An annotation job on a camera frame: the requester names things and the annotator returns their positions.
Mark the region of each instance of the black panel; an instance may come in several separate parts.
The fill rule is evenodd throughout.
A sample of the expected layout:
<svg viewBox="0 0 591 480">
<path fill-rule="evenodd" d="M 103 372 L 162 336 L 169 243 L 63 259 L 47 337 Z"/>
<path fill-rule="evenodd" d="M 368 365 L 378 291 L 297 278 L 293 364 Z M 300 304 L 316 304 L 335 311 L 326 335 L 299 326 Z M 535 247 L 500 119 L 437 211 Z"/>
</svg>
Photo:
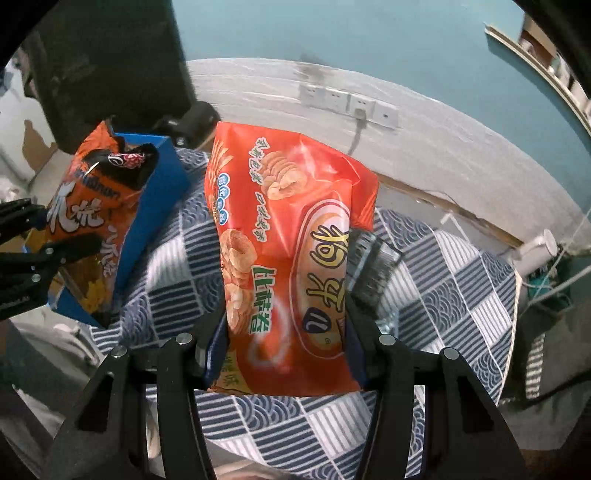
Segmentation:
<svg viewBox="0 0 591 480">
<path fill-rule="evenodd" d="M 61 0 L 23 48 L 69 153 L 107 117 L 119 131 L 146 132 L 194 101 L 170 0 Z"/>
</svg>

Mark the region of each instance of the screw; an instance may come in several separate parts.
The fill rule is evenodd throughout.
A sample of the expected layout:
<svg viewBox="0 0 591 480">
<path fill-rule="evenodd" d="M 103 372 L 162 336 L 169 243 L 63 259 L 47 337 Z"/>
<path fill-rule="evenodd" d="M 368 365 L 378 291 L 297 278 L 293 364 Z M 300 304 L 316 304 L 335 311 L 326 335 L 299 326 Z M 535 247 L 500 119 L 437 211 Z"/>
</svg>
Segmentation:
<svg viewBox="0 0 591 480">
<path fill-rule="evenodd" d="M 450 360 L 456 360 L 460 356 L 460 354 L 457 352 L 455 348 L 446 348 L 443 351 L 443 355 L 445 355 L 446 358 L 449 358 Z"/>
<path fill-rule="evenodd" d="M 127 347 L 123 345 L 117 345 L 115 348 L 111 350 L 111 355 L 115 358 L 120 358 L 127 353 Z"/>
<path fill-rule="evenodd" d="M 190 333 L 179 333 L 176 340 L 179 345 L 185 345 L 193 340 L 193 335 Z"/>
<path fill-rule="evenodd" d="M 382 345 L 390 346 L 396 343 L 396 339 L 392 335 L 380 335 L 379 342 Z"/>
</svg>

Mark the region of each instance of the teal wall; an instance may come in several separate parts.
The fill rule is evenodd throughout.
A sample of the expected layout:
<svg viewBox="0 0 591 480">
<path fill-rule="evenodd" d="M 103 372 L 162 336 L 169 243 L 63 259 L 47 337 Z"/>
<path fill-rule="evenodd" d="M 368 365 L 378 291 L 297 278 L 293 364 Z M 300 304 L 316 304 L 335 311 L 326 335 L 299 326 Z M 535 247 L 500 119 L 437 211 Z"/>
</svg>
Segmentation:
<svg viewBox="0 0 591 480">
<path fill-rule="evenodd" d="M 523 12 L 511 0 L 172 2 L 187 60 L 307 60 L 404 85 L 500 133 L 589 206 L 589 135 L 544 79 L 484 33 L 492 24 L 518 38 Z"/>
</svg>

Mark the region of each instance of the blue and white blanket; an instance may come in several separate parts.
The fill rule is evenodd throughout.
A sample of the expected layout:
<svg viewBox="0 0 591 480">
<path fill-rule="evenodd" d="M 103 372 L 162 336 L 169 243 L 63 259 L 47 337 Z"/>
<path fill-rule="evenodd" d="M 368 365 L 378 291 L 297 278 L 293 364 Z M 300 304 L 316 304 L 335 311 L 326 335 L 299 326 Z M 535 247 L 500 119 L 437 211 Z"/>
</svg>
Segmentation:
<svg viewBox="0 0 591 480">
<path fill-rule="evenodd" d="M 118 343 L 160 345 L 193 327 L 223 295 L 219 243 L 207 211 L 207 158 L 179 149 L 193 187 L 138 261 L 116 323 L 92 329 L 102 352 Z M 439 353 L 458 349 L 495 402 L 509 368 L 521 279 L 504 260 L 447 232 L 377 208 L 375 232 L 403 252 L 381 310 L 400 310 L 399 338 Z M 148 397 L 155 399 L 155 387 Z M 234 397 L 196 391 L 203 433 L 219 446 L 310 479 L 352 479 L 375 405 L 374 393 L 330 397 Z M 415 388 L 407 476 L 420 471 L 424 389 Z"/>
</svg>

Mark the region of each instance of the snack bag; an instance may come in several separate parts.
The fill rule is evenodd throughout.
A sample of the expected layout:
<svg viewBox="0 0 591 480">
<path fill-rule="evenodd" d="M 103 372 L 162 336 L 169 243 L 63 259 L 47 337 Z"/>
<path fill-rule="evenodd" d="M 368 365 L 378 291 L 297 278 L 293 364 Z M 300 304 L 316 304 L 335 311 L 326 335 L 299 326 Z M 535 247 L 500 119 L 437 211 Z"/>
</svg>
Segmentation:
<svg viewBox="0 0 591 480">
<path fill-rule="evenodd" d="M 96 233 L 100 253 L 60 269 L 65 286 L 84 310 L 104 326 L 115 285 L 121 246 L 135 219 L 142 188 L 158 161 L 151 144 L 134 147 L 102 122 L 80 145 L 48 206 L 47 227 L 31 231 L 27 247 Z M 53 292 L 55 301 L 61 292 Z"/>
<path fill-rule="evenodd" d="M 373 229 L 378 179 L 304 135 L 218 123 L 205 194 L 230 346 L 215 389 L 359 389 L 343 354 L 349 228 Z"/>
</svg>

